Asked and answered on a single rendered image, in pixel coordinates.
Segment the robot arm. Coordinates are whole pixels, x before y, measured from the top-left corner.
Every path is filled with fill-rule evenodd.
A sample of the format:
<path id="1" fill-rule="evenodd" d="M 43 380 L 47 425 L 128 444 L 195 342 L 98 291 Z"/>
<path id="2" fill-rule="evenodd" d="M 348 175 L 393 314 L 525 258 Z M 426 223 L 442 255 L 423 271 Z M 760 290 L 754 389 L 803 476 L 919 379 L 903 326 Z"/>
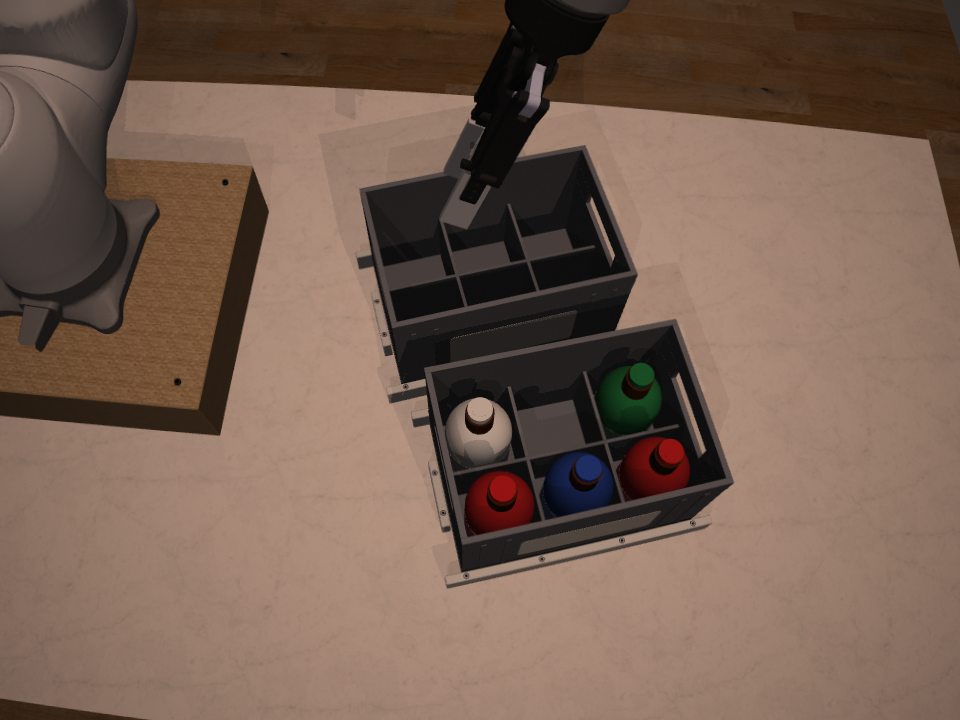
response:
<path id="1" fill-rule="evenodd" d="M 104 192 L 136 35 L 134 0 L 0 0 L 0 317 L 39 352 L 60 322 L 122 326 L 160 216 Z"/>

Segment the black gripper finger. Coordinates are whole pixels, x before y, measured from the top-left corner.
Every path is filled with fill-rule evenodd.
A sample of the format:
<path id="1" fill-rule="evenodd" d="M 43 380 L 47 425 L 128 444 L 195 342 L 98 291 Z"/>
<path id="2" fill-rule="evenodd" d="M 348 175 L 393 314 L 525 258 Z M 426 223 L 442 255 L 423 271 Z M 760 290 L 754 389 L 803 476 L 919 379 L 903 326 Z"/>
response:
<path id="1" fill-rule="evenodd" d="M 546 67 L 536 64 L 525 91 L 514 92 L 507 86 L 521 54 L 522 49 L 518 47 L 512 46 L 509 50 L 496 87 L 498 100 L 471 161 L 461 160 L 460 168 L 464 170 L 440 214 L 442 222 L 468 229 L 491 186 L 502 185 L 536 124 L 549 110 L 550 100 L 542 95 L 552 83 L 559 64 L 556 63 L 543 87 Z"/>
<path id="2" fill-rule="evenodd" d="M 496 95 L 496 87 L 506 66 L 505 58 L 507 57 L 512 45 L 517 47 L 521 39 L 521 35 L 522 34 L 510 22 L 508 30 L 477 92 L 474 95 L 474 102 L 477 104 L 473 108 L 471 112 L 471 118 L 468 119 L 444 167 L 443 174 L 459 179 L 463 171 L 463 169 L 460 168 L 462 158 L 471 161 L 474 151 L 498 100 Z M 504 47 L 505 44 L 506 47 Z"/>

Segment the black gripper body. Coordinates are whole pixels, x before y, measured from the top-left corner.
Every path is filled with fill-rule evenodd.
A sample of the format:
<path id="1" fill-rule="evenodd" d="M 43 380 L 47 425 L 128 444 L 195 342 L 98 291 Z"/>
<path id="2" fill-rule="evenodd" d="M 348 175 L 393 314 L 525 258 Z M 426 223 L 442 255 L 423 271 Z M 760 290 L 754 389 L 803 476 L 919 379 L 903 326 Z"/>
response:
<path id="1" fill-rule="evenodd" d="M 505 0 L 512 25 L 522 34 L 517 45 L 520 60 L 507 88 L 525 89 L 536 64 L 546 67 L 545 85 L 557 59 L 588 51 L 610 15 L 584 13 L 556 0 Z"/>

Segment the green bottle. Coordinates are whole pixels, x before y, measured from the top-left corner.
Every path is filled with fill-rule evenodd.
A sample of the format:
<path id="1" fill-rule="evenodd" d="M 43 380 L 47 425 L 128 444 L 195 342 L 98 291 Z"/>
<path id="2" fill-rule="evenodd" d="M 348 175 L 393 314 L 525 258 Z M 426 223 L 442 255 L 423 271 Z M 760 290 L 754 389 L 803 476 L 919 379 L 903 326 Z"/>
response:
<path id="1" fill-rule="evenodd" d="M 618 367 L 602 379 L 594 398 L 606 439 L 649 430 L 662 406 L 654 378 L 648 364 L 637 363 Z"/>

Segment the beige bottle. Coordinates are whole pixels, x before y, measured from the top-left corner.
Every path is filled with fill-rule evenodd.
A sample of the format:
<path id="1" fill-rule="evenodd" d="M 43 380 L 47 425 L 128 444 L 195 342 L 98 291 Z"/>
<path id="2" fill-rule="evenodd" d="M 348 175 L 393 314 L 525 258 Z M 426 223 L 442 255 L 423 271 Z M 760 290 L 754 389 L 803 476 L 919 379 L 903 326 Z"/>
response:
<path id="1" fill-rule="evenodd" d="M 512 424 L 496 402 L 477 397 L 450 413 L 445 438 L 453 472 L 508 461 Z"/>

